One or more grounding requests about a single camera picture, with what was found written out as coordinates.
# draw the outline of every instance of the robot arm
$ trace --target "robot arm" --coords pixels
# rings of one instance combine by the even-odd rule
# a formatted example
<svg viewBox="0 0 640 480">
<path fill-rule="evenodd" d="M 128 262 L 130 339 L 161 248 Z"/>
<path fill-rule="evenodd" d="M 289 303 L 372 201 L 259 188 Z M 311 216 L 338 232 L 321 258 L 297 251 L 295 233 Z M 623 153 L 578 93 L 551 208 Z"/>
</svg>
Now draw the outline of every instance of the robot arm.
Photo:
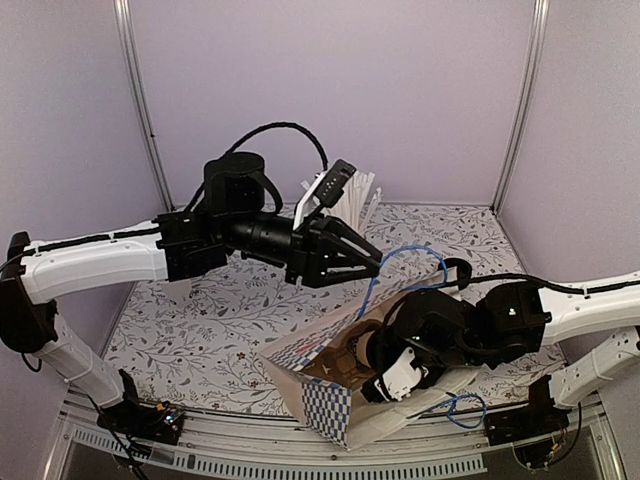
<svg viewBox="0 0 640 480">
<path fill-rule="evenodd" d="M 449 367 L 495 368 L 542 346 L 617 328 L 582 359 L 532 384 L 525 407 L 485 418 L 491 445 L 566 428 L 572 408 L 640 361 L 639 278 L 635 272 L 578 288 L 531 280 L 507 283 L 475 306 L 438 290 L 409 293 L 391 308 L 381 328 L 357 339 L 358 360 L 377 374 L 362 393 L 369 402 L 400 401 L 434 385 Z"/>
<path fill-rule="evenodd" d="M 160 215 L 130 228 L 58 242 L 14 235 L 0 277 L 0 339 L 12 350 L 53 366 L 101 408 L 113 430 L 177 443 L 179 412 L 166 403 L 140 405 L 135 385 L 75 335 L 55 298 L 88 288 L 141 280 L 170 282 L 224 266 L 239 250 L 285 267 L 285 280 L 322 287 L 374 277 L 382 253 L 340 219 L 320 214 L 342 195 L 355 168 L 337 161 L 296 207 L 294 219 L 278 215 L 282 202 L 264 175 L 264 160 L 238 152 L 205 165 L 204 199 L 193 211 Z M 264 192 L 275 212 L 264 212 Z"/>
</svg>

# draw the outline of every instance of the floral patterned surface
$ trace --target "floral patterned surface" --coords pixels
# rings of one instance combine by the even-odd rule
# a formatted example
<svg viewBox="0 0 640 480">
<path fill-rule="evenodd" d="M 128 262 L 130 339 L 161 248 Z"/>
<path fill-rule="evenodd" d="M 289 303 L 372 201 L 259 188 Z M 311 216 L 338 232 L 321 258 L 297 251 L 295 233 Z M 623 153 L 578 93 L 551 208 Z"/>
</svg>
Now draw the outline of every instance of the floral patterned surface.
<svg viewBox="0 0 640 480">
<path fill-rule="evenodd" d="M 444 257 L 465 258 L 474 274 L 520 271 L 493 213 L 484 207 L 383 205 L 367 238 L 383 252 L 428 245 Z M 436 262 L 407 252 L 382 275 L 413 278 Z M 143 398 L 193 408 L 287 415 L 286 407 L 253 351 L 295 331 L 364 291 L 367 281 L 312 290 L 284 283 L 284 272 L 234 254 L 226 267 L 193 281 L 190 300 L 178 306 L 159 283 L 135 287 L 106 354 L 133 376 Z M 475 303 L 495 284 L 462 292 Z M 526 400 L 527 386 L 560 368 L 551 347 L 496 370 L 484 369 L 466 391 L 489 405 Z"/>
</svg>

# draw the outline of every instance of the checkered pattern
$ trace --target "checkered pattern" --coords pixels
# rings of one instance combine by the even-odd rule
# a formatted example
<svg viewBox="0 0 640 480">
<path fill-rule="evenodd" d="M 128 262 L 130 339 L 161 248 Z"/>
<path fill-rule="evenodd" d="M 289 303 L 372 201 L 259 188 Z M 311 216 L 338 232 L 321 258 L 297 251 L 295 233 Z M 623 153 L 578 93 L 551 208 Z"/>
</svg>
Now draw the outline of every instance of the checkered pattern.
<svg viewBox="0 0 640 480">
<path fill-rule="evenodd" d="M 307 425 L 333 443 L 347 448 L 351 391 L 324 381 L 303 383 L 302 403 Z"/>
</svg>

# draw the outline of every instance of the purple wall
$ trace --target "purple wall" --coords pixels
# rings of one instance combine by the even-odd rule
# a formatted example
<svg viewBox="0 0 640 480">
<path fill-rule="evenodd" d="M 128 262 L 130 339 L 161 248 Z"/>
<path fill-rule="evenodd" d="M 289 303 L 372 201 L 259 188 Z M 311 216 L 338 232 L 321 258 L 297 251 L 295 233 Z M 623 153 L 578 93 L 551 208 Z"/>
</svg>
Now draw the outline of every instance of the purple wall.
<svg viewBox="0 0 640 480">
<path fill-rule="evenodd" d="M 252 128 L 302 123 L 388 201 L 489 204 L 534 2 L 132 2 L 145 90 L 176 202 Z M 296 132 L 247 144 L 288 200 L 320 162 Z"/>
<path fill-rule="evenodd" d="M 110 0 L 0 3 L 0 248 L 127 226 L 160 202 L 126 81 Z M 126 286 L 60 302 L 94 348 Z M 66 388 L 0 345 L 0 478 L 35 478 Z"/>
<path fill-rule="evenodd" d="M 527 270 L 580 281 L 640 269 L 640 4 L 551 2 L 524 143 L 502 212 Z M 576 358 L 602 336 L 564 345 Z M 640 478 L 640 374 L 602 389 Z"/>
</svg>

